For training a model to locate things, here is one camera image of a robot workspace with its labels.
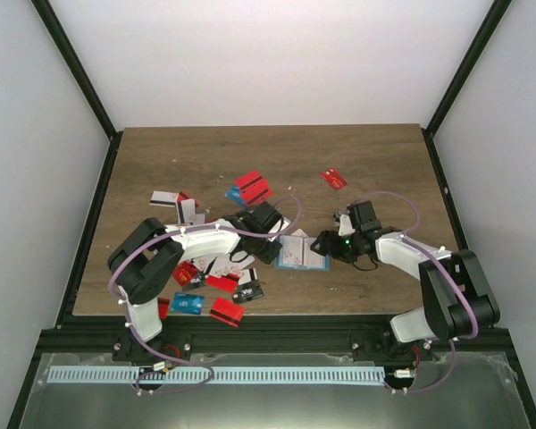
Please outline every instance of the red card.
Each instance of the red card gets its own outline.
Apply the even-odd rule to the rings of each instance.
[[[177,197],[177,202],[179,201],[183,201],[185,199],[194,199],[192,198],[188,193],[187,191],[185,190],[182,190],[181,192],[179,192],[179,196]],[[195,207],[198,207],[200,206],[200,203],[198,201],[195,200]]]
[[[235,328],[239,327],[245,308],[238,306],[227,299],[217,298],[211,308],[210,315]]]
[[[157,298],[157,305],[159,306],[159,318],[167,318],[167,315],[169,315],[169,304],[171,304],[170,299]]]
[[[348,184],[346,180],[341,177],[341,174],[339,174],[338,171],[333,168],[328,168],[325,172],[323,172],[322,177],[330,184],[333,190],[340,190]]]
[[[272,188],[259,172],[248,172],[236,179],[236,186],[240,189],[240,197],[248,206],[256,206],[273,195]]]
[[[206,278],[206,284],[216,289],[224,290],[228,293],[234,293],[236,288],[239,286],[239,278],[236,277],[235,279],[234,277],[214,277],[213,275],[209,275]]]
[[[190,262],[181,262],[172,271],[172,278],[177,281],[180,286],[186,285],[190,282],[190,279],[198,274],[198,268],[196,268]]]

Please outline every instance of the blue card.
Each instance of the blue card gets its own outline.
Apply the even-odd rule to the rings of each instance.
[[[205,297],[177,292],[172,297],[171,309],[188,315],[200,315],[205,306]]]
[[[234,185],[229,190],[224,192],[224,196],[228,199],[231,199],[235,203],[239,203],[241,206],[246,207],[247,203],[242,197],[240,196],[240,189],[238,186]]]

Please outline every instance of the blue and white card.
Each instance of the blue and white card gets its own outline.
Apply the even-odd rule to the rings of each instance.
[[[188,315],[200,315],[205,306],[205,297],[177,292],[172,298],[171,310]]]

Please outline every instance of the white card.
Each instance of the white card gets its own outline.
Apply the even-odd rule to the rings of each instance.
[[[232,258],[234,261],[240,261],[240,259],[244,258],[241,262],[231,262],[230,255],[224,254],[218,256],[214,260],[209,274],[214,277],[222,277],[227,274],[235,274],[240,277],[243,274],[243,270],[255,261],[255,258],[252,256],[245,257],[246,254],[246,252],[239,252]]]
[[[256,277],[256,269],[255,268],[248,268],[247,270],[242,271],[242,275],[239,280],[239,284],[246,284],[253,280],[258,280],[258,277]]]
[[[179,194],[176,192],[164,192],[156,190],[151,196],[149,204],[151,206],[163,206],[163,207],[175,207],[177,205],[177,199]]]
[[[281,235],[282,260],[284,265],[302,265],[304,253],[304,239],[297,235]]]
[[[324,268],[325,258],[310,249],[315,238],[306,237],[304,239],[304,265],[310,268]]]
[[[307,234],[301,228],[292,232],[292,235],[307,238]]]
[[[195,221],[197,208],[194,199],[183,199],[177,203],[177,222],[179,225],[186,225]]]
[[[204,225],[205,223],[206,223],[206,214],[204,213],[195,214],[195,220],[193,221],[193,225]]]
[[[220,255],[220,253],[213,253],[211,255],[205,255],[203,257],[196,257],[195,259],[193,259],[193,264],[196,268],[198,268],[199,271],[206,273],[206,269],[208,268],[208,266],[211,265],[213,261]]]

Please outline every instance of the card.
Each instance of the card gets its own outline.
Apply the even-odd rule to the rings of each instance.
[[[175,207],[177,205],[177,199],[179,194],[176,192],[164,192],[156,190],[151,196],[149,204],[151,206],[163,206],[163,207]]]
[[[197,213],[194,216],[193,225],[204,225],[206,223],[206,214]]]
[[[172,278],[175,279],[181,287],[189,283],[197,274],[198,268],[188,261],[181,262],[175,266],[174,270],[172,270]]]
[[[183,199],[177,201],[177,220],[180,225],[193,223],[195,221],[196,206],[194,199]]]
[[[204,305],[205,297],[177,292],[172,297],[171,309],[188,315],[200,315]]]
[[[239,280],[239,287],[232,294],[232,302],[235,304],[244,304],[245,302],[259,299],[263,296],[262,286],[256,277],[256,269],[250,268],[244,270]]]
[[[182,291],[186,292],[187,290],[193,290],[202,288],[203,286],[206,286],[206,277],[204,273],[198,273],[195,277],[190,279],[188,283],[185,283],[183,286],[181,286]]]
[[[203,257],[196,257],[192,259],[193,264],[198,271],[202,271],[205,274],[209,274],[213,268],[214,260],[222,255],[221,253],[211,253],[210,255],[204,255]]]
[[[213,288],[224,290],[227,293],[234,293],[239,286],[239,278],[235,274],[224,275],[222,277],[209,275],[206,277],[206,284]]]
[[[169,315],[169,304],[171,303],[170,299],[167,298],[157,298],[157,306],[159,308],[159,318],[166,319]]]
[[[322,257],[310,249],[316,238],[303,237],[304,232],[301,230],[294,233],[297,235],[281,235],[279,237],[282,249],[276,259],[276,268],[328,271],[330,257]]]
[[[294,235],[281,235],[281,263],[283,265],[302,265],[304,261],[304,238]]]
[[[315,237],[306,237],[304,239],[304,266],[312,269],[323,269],[325,267],[325,257],[318,255],[310,249],[314,241]]]
[[[264,296],[262,291],[262,286],[258,280],[253,282],[248,282],[246,285],[243,285],[240,290],[237,290],[236,293],[232,295],[232,302],[235,304],[244,304],[248,301],[253,301],[254,299],[259,299]]]
[[[339,174],[338,171],[333,168],[328,168],[325,172],[323,172],[322,177],[330,184],[333,190],[340,190],[348,184],[346,180],[341,177],[341,174]]]
[[[182,190],[179,192],[179,197],[177,198],[177,201],[184,201],[185,199],[194,199],[192,198],[186,190]],[[195,200],[195,206],[200,206],[200,203]]]
[[[241,262],[231,262],[230,255],[219,255],[213,261],[213,265],[208,273],[214,277],[222,277],[227,274],[236,274],[238,277],[240,277],[242,270],[252,264],[255,261],[255,258],[253,256],[247,257],[246,252],[239,252],[232,257],[232,260],[241,260]]]
[[[240,189],[240,196],[248,206],[256,206],[273,195],[268,182],[257,171],[248,172],[236,179],[236,185]]]
[[[217,298],[211,308],[210,315],[215,319],[238,328],[245,308],[234,304],[224,298]]]
[[[229,190],[224,192],[224,196],[234,201],[235,203],[240,204],[241,206],[247,206],[247,202],[240,196],[240,189],[236,185],[232,186]]]

